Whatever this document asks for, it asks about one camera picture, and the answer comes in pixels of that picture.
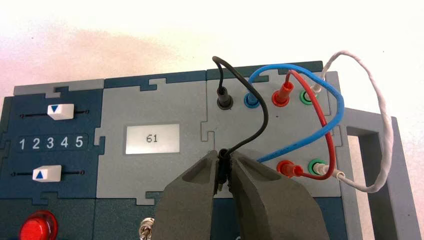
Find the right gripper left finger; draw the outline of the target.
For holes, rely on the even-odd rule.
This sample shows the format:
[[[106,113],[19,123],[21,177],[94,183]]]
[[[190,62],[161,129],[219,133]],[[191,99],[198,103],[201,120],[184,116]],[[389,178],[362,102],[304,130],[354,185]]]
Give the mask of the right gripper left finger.
[[[164,189],[152,227],[154,240],[211,237],[218,153],[209,151]]]

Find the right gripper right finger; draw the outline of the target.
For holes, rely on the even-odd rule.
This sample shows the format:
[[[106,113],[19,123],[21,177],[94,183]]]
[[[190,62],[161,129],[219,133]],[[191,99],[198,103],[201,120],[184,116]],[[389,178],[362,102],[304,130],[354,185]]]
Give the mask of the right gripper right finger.
[[[233,152],[230,191],[243,240],[328,240],[321,209],[300,183]]]

